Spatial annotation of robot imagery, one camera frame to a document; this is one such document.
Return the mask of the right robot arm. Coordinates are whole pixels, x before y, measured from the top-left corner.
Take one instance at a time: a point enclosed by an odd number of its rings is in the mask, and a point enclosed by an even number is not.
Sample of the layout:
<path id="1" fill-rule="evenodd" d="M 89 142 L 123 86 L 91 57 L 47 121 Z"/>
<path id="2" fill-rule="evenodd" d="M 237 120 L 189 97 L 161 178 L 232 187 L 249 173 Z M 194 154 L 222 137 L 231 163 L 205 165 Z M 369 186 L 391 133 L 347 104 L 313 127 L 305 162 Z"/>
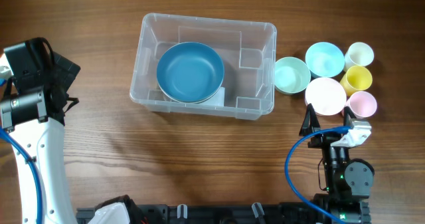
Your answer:
<path id="1" fill-rule="evenodd" d="M 308 142 L 309 148 L 321 150 L 319 162 L 324 168 L 325 194 L 314 195 L 311 202 L 336 217 L 326 216 L 311 207 L 302 207 L 302 223 L 370 223 L 371 214 L 366 200 L 370 197 L 374 183 L 375 170 L 372 165 L 359 158 L 350 158 L 349 150 L 364 144 L 371 135 L 372 127 L 366 120 L 355 117 L 349 107 L 343 109 L 346 132 L 327 132 L 320 134 L 321 126 L 312 104 L 307 105 L 300 136 L 313 134 Z"/>

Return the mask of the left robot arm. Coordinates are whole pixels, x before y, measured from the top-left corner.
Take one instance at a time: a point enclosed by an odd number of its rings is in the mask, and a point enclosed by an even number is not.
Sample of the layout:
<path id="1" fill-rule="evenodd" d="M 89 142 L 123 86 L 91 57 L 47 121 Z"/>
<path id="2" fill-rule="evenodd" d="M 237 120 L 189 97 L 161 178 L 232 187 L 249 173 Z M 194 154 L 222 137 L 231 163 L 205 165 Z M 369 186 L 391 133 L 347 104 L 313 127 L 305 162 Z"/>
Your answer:
<path id="1" fill-rule="evenodd" d="M 67 93 L 80 67 L 41 49 L 4 50 L 11 69 L 1 100 L 1 138 L 15 151 L 23 223 L 76 223 L 64 168 Z"/>

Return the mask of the pink small bowl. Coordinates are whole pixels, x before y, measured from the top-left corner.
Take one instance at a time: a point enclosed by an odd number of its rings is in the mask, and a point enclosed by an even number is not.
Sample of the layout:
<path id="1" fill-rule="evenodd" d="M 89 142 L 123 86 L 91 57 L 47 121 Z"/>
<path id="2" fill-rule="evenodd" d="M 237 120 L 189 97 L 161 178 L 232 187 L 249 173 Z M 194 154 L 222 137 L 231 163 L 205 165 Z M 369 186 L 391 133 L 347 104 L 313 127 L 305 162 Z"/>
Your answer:
<path id="1" fill-rule="evenodd" d="M 305 104 L 312 104 L 316 114 L 332 116 L 345 107 L 347 95 L 339 82 L 332 78 L 316 78 L 305 90 Z"/>

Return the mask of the dark blue bowl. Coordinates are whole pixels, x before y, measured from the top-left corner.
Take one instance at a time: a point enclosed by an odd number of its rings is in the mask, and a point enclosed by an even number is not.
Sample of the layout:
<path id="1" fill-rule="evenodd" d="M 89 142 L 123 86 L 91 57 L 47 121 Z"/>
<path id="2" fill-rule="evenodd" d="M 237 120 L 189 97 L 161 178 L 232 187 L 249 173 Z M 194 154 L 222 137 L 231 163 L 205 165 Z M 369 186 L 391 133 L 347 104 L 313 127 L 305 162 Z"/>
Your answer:
<path id="1" fill-rule="evenodd" d="M 172 46 L 159 59 L 157 83 L 165 88 L 175 85 L 204 84 L 210 88 L 221 87 L 225 68 L 220 55 L 211 47 L 196 42 Z"/>

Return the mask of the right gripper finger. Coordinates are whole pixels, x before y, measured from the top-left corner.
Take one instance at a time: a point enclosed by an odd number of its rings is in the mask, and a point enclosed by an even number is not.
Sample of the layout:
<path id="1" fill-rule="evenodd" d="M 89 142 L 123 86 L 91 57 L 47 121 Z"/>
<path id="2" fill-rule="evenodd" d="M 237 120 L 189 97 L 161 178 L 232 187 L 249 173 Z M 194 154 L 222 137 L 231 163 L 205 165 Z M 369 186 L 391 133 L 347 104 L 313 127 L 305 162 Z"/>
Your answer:
<path id="1" fill-rule="evenodd" d="M 353 111 L 349 106 L 345 106 L 343 109 L 343 125 L 344 126 L 350 126 L 351 121 L 353 119 L 356 119 L 356 115 L 354 115 Z"/>
<path id="2" fill-rule="evenodd" d="M 321 126 L 317 119 L 316 112 L 313 108 L 312 104 L 307 105 L 307 110 L 305 113 L 305 118 L 301 125 L 299 136 L 307 136 L 308 134 L 312 134 L 314 132 L 320 131 Z"/>

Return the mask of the mint green small bowl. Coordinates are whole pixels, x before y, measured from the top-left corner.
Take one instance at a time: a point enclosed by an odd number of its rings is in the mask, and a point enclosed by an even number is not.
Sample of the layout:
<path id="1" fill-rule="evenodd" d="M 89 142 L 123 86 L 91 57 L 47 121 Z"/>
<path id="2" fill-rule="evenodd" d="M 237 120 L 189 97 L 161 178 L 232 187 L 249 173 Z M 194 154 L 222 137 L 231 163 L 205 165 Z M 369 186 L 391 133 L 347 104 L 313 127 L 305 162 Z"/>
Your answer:
<path id="1" fill-rule="evenodd" d="M 275 89 L 284 94 L 297 94 L 305 90 L 311 81 L 306 63 L 299 58 L 287 56 L 275 63 Z"/>

